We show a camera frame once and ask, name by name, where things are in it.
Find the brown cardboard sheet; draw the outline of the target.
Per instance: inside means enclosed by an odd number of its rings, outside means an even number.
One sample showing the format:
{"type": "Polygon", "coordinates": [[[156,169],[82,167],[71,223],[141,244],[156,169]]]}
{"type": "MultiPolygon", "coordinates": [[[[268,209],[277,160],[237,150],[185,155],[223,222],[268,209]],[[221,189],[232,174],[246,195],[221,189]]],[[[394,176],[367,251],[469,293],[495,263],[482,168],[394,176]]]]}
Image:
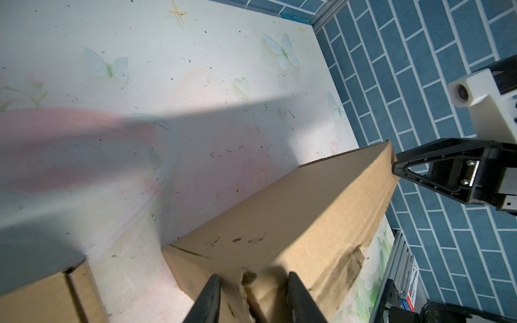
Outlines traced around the brown cardboard sheet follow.
{"type": "Polygon", "coordinates": [[[222,322],[285,322],[295,272],[327,320],[366,259],[398,179],[389,141],[317,160],[162,251],[190,298],[222,280],[222,322]]]}

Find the grey metal corner post right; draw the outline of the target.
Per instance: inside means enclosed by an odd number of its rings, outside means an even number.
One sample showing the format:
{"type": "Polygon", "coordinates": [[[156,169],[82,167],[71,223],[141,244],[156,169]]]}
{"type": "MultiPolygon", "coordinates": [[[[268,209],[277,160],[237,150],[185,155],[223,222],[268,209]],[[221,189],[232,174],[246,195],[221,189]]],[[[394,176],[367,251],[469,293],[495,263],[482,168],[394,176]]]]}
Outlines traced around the grey metal corner post right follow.
{"type": "Polygon", "coordinates": [[[310,24],[317,34],[350,0],[329,0],[311,18],[310,24]]]}

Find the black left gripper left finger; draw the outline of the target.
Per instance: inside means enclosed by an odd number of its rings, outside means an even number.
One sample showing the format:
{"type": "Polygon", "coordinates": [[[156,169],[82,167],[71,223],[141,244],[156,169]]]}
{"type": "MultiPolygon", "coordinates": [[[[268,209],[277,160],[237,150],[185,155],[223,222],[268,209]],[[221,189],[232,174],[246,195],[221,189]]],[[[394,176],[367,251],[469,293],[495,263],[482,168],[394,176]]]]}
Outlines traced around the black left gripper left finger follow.
{"type": "Polygon", "coordinates": [[[188,312],[184,323],[218,323],[221,304],[221,280],[212,275],[188,312]]]}

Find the white red blue tube box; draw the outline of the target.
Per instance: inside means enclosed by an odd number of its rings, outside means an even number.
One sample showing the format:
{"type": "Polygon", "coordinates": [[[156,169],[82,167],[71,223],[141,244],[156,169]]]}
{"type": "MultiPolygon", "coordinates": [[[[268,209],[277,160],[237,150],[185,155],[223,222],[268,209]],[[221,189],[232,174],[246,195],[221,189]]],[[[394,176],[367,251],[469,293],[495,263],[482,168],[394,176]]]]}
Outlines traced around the white red blue tube box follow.
{"type": "Polygon", "coordinates": [[[404,310],[415,311],[415,301],[417,296],[417,286],[420,268],[413,255],[409,257],[407,270],[400,290],[401,308],[404,310]]]}

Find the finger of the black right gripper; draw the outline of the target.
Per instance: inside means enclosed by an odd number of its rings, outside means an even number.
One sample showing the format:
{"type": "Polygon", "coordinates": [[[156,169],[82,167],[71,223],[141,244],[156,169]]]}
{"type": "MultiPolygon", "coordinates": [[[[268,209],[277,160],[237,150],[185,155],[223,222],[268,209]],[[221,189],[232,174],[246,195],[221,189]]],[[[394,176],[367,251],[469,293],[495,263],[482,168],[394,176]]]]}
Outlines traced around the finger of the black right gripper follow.
{"type": "Polygon", "coordinates": [[[504,152],[497,141],[439,139],[397,154],[392,172],[464,205],[504,205],[504,152]]]}

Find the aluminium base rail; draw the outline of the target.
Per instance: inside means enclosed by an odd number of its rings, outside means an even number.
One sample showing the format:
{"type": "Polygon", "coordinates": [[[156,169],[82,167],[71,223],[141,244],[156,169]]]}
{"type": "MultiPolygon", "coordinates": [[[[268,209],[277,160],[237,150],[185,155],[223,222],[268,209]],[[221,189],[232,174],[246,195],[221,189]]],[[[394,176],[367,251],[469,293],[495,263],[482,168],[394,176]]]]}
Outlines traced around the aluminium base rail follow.
{"type": "Polygon", "coordinates": [[[428,295],[419,274],[415,311],[401,308],[402,288],[409,257],[413,255],[400,230],[394,232],[394,244],[382,276],[380,292],[370,316],[370,322],[422,322],[420,312],[428,301],[428,295]]]}

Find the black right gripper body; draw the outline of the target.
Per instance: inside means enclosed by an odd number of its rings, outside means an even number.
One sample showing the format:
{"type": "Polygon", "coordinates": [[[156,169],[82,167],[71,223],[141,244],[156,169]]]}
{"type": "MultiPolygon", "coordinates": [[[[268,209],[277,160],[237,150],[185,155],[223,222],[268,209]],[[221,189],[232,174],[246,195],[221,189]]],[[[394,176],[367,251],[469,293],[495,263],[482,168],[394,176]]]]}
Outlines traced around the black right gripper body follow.
{"type": "Polygon", "coordinates": [[[516,144],[502,144],[498,163],[500,176],[496,208],[516,216],[516,144]]]}

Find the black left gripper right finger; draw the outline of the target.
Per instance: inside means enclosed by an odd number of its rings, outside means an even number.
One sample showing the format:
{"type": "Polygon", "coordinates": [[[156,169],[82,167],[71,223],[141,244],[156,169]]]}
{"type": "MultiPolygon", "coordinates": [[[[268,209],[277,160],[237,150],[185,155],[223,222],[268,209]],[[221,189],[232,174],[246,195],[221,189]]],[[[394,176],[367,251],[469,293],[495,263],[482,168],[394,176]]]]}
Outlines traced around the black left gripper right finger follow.
{"type": "Polygon", "coordinates": [[[288,275],[286,298],[293,323],[328,323],[300,277],[293,271],[288,275]]]}

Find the brown cardboard box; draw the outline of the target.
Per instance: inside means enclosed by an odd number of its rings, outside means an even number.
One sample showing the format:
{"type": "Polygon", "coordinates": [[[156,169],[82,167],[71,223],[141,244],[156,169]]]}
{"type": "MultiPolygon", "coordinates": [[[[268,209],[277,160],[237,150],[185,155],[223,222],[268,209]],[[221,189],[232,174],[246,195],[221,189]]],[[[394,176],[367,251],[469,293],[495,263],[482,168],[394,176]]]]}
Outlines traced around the brown cardboard box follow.
{"type": "Polygon", "coordinates": [[[2,322],[108,322],[88,260],[1,296],[2,322]]]}

